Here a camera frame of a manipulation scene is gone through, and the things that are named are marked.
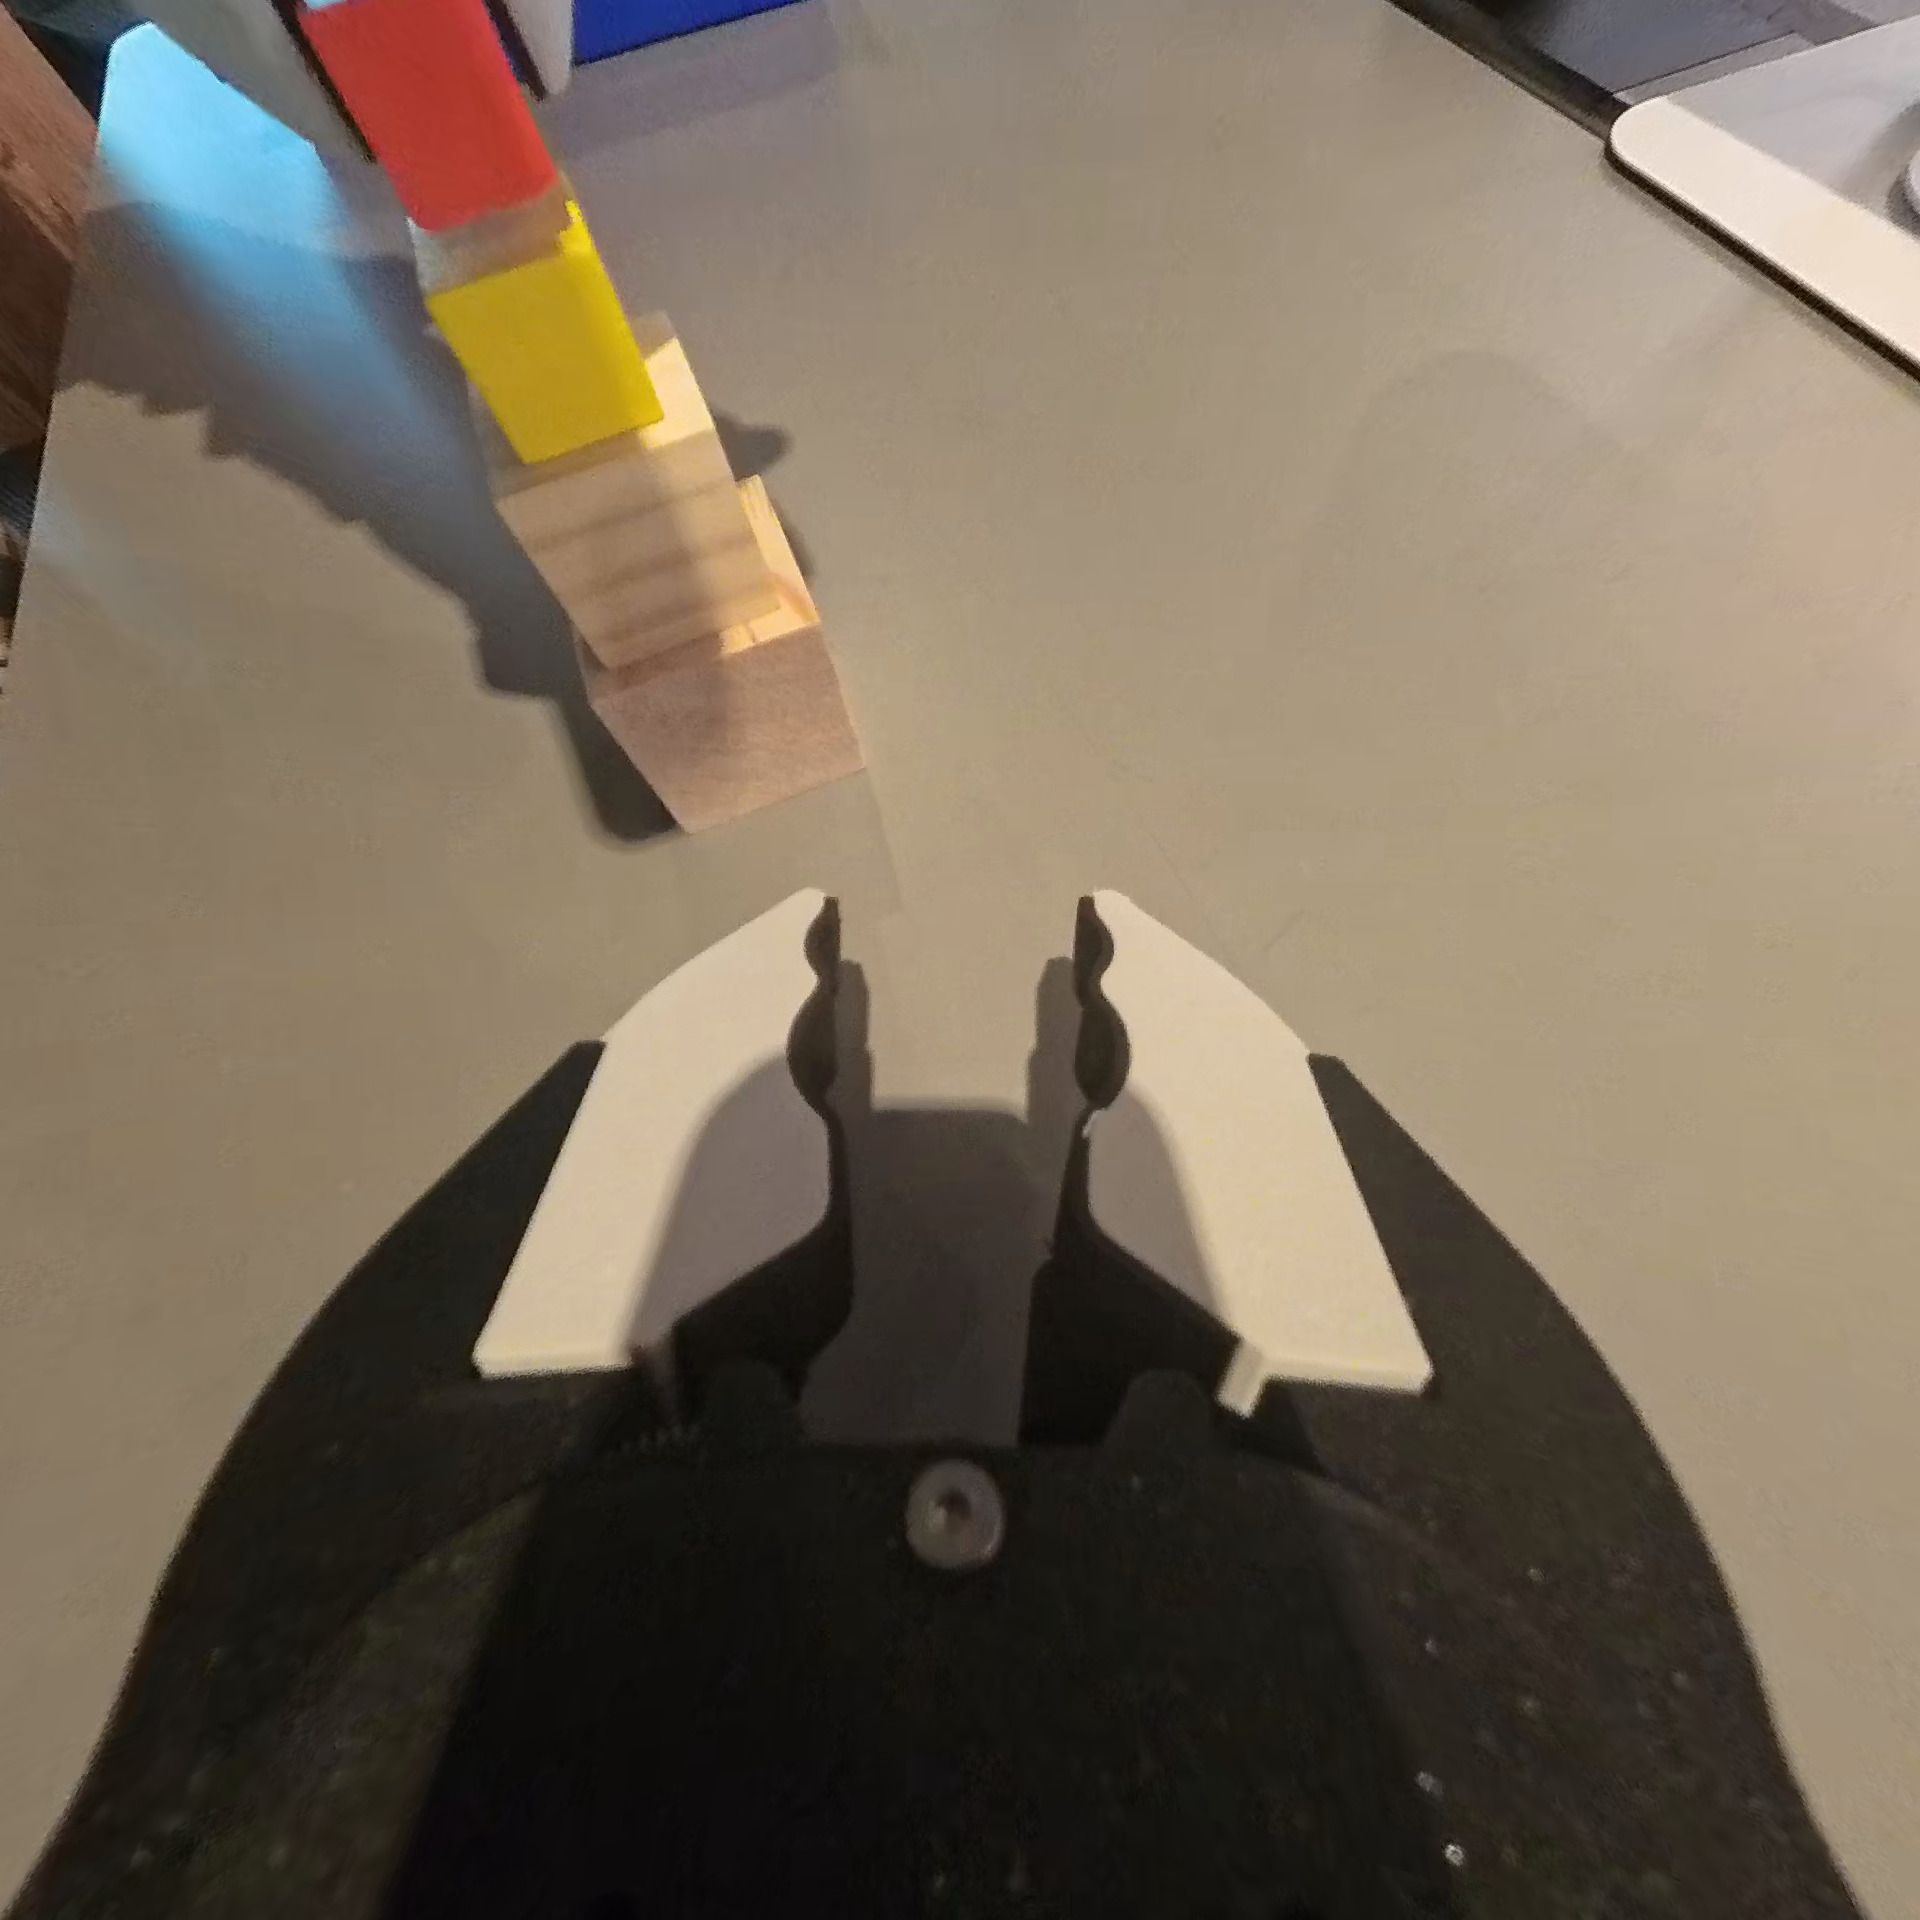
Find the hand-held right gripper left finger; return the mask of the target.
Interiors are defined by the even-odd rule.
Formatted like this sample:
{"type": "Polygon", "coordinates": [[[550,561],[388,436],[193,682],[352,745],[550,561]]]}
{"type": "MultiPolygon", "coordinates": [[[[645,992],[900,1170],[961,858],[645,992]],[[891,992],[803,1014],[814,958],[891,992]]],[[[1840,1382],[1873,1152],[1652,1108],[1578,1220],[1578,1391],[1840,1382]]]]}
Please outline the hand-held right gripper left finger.
{"type": "Polygon", "coordinates": [[[842,909],[795,890],[603,1036],[470,1365],[637,1372],[672,1408],[739,1365],[803,1393],[851,1318],[842,909]]]}

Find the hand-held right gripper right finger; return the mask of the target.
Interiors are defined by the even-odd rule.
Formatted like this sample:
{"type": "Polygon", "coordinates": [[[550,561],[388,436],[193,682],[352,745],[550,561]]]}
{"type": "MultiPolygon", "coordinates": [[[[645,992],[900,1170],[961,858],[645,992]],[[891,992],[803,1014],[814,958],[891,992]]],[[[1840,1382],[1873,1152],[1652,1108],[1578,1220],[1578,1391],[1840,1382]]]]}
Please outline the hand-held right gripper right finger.
{"type": "Polygon", "coordinates": [[[1414,1400],[1414,1325],[1307,1042],[1129,895],[1073,925],[1080,1113],[1027,1311],[1020,1436],[1082,1447],[1140,1375],[1229,1423],[1292,1388],[1414,1400]]]}

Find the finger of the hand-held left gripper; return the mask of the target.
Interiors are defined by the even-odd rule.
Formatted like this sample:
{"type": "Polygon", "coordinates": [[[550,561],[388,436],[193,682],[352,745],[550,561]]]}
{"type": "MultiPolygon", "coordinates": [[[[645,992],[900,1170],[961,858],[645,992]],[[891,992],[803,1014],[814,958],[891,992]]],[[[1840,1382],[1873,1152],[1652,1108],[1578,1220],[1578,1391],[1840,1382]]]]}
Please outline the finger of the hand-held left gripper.
{"type": "Polygon", "coordinates": [[[372,160],[297,25],[297,2],[145,2],[141,17],[318,153],[372,160]]]}
{"type": "Polygon", "coordinates": [[[573,2],[494,2],[491,17],[520,80],[538,101],[562,96],[573,68],[573,2]]]}

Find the small red wooden cube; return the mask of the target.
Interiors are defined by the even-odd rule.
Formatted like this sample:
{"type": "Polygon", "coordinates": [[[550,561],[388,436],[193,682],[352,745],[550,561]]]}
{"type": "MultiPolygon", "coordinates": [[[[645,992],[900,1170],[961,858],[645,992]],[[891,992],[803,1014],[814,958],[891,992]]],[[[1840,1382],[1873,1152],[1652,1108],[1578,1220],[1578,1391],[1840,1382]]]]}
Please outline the small red wooden cube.
{"type": "Polygon", "coordinates": [[[300,32],[410,222],[445,232],[561,182],[484,2],[300,6],[300,32]]]}

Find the yellow wooden cube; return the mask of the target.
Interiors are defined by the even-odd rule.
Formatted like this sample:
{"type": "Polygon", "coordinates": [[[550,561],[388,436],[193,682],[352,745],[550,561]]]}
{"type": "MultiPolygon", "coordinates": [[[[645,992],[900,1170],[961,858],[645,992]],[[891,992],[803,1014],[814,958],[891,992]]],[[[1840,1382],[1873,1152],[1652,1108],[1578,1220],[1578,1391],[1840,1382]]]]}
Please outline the yellow wooden cube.
{"type": "Polygon", "coordinates": [[[424,296],[427,316],[523,463],[546,463],[665,418],[646,358],[576,199],[532,255],[424,296]]]}

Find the large natural wooden cube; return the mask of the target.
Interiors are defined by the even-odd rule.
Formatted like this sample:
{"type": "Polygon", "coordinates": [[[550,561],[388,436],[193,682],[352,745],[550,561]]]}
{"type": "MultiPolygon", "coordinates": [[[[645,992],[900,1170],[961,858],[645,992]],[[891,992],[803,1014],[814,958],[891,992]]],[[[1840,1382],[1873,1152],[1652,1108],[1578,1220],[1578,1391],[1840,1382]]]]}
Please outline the large natural wooden cube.
{"type": "Polygon", "coordinates": [[[857,774],[865,752],[820,613],[761,478],[740,502],[770,568],[770,613],[608,666],[573,642],[588,706],[685,831],[857,774]]]}

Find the medium natural wooden cube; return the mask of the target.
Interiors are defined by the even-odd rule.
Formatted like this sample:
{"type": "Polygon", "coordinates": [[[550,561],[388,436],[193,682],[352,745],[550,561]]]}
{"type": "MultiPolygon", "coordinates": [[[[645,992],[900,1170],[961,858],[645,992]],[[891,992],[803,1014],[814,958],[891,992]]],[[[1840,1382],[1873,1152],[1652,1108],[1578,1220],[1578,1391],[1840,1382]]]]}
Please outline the medium natural wooden cube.
{"type": "Polygon", "coordinates": [[[470,404],[497,506],[597,663],[636,665],[778,608],[714,413],[672,319],[636,319],[658,423],[528,463],[470,404]]]}

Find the large blue plastic bin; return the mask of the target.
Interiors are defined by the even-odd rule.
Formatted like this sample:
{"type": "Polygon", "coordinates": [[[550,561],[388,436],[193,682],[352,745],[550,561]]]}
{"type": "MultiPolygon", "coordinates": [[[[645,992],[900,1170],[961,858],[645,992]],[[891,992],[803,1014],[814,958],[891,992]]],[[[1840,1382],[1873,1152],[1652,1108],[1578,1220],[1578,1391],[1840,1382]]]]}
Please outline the large blue plastic bin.
{"type": "Polygon", "coordinates": [[[621,57],[795,2],[573,2],[573,66],[621,57]]]}

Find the brown wooden cabinet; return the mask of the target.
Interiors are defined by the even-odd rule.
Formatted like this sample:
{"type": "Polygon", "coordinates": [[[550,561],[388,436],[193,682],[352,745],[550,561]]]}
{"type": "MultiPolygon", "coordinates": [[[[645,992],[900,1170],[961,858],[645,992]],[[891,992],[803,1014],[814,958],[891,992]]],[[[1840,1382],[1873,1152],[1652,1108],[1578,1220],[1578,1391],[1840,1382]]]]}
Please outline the brown wooden cabinet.
{"type": "Polygon", "coordinates": [[[48,425],[93,174],[93,121],[3,13],[3,449],[48,425]]]}

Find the white tablet stand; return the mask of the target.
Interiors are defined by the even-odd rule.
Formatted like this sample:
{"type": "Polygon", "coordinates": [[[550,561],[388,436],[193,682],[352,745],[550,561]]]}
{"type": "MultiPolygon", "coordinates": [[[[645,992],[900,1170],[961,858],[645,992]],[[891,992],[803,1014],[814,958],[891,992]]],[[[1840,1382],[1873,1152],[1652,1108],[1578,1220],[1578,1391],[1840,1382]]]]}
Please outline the white tablet stand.
{"type": "Polygon", "coordinates": [[[1918,369],[1918,21],[1629,104],[1614,167],[1918,369]]]}

